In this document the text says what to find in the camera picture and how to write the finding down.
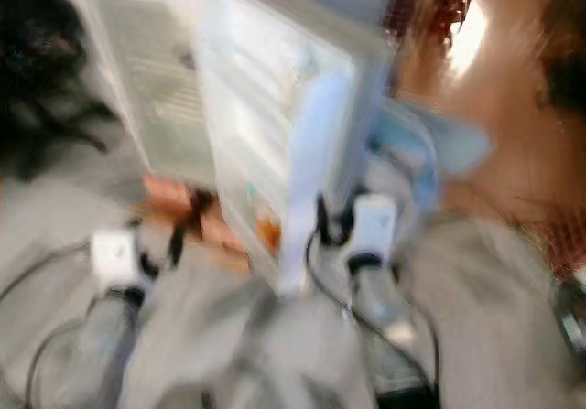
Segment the white fridge door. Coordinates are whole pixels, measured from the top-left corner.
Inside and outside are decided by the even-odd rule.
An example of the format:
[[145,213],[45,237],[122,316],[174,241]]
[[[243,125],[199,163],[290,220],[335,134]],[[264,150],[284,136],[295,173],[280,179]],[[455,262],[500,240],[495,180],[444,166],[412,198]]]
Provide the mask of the white fridge door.
[[[314,0],[205,0],[194,50],[223,216],[256,270],[298,295],[318,196],[338,210],[363,179],[392,49]],[[258,237],[260,207],[281,219],[276,253]]]

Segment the white fridge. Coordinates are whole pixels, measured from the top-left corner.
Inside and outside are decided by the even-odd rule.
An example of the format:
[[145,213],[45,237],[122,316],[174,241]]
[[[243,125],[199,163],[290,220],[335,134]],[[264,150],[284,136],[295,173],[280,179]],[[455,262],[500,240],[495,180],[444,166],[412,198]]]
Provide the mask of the white fridge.
[[149,171],[202,188],[216,167],[184,0],[80,0],[114,107]]

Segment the red brick stack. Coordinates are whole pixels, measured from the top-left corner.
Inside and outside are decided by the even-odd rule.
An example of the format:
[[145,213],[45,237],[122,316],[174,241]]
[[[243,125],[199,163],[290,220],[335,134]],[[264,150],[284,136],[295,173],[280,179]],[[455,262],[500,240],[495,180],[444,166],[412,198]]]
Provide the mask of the red brick stack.
[[[217,265],[234,274],[251,274],[243,243],[223,219],[221,200],[216,193],[155,175],[144,176],[143,182],[147,212],[170,221],[172,228],[176,221],[188,222],[185,245],[193,239],[217,251],[212,258]],[[170,237],[167,252],[170,260]]]

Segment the orange packet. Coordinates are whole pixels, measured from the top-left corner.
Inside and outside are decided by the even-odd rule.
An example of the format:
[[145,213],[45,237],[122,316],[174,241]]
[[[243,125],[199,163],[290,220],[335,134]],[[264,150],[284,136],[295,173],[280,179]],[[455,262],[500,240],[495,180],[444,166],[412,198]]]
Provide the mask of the orange packet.
[[282,233],[279,215],[268,207],[260,207],[256,212],[255,225],[260,242],[266,246],[269,253],[276,253],[279,250]]

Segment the light blue plastic basin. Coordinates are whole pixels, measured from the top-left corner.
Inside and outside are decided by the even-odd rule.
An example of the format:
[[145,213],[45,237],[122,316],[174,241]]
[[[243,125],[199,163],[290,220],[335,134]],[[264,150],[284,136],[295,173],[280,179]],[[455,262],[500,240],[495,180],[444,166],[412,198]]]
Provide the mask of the light blue plastic basin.
[[386,99],[365,150],[366,188],[431,210],[449,180],[465,178],[493,143],[484,129],[411,102]]

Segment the black office chair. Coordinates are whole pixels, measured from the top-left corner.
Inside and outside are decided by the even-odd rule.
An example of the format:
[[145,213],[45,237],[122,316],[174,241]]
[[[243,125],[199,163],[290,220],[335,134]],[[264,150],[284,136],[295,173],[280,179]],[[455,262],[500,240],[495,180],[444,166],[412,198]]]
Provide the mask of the black office chair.
[[16,128],[16,177],[37,177],[55,143],[106,153],[87,124],[112,121],[113,109],[85,90],[85,27],[71,0],[0,0],[1,84]]

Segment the dark red patterned rack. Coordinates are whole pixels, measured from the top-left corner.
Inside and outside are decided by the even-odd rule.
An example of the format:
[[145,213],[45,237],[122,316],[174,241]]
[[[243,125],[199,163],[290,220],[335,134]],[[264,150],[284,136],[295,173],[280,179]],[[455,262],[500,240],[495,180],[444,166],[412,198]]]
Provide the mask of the dark red patterned rack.
[[427,31],[449,40],[454,27],[462,28],[472,11],[472,0],[389,0],[384,26],[386,36],[398,44],[421,21]]

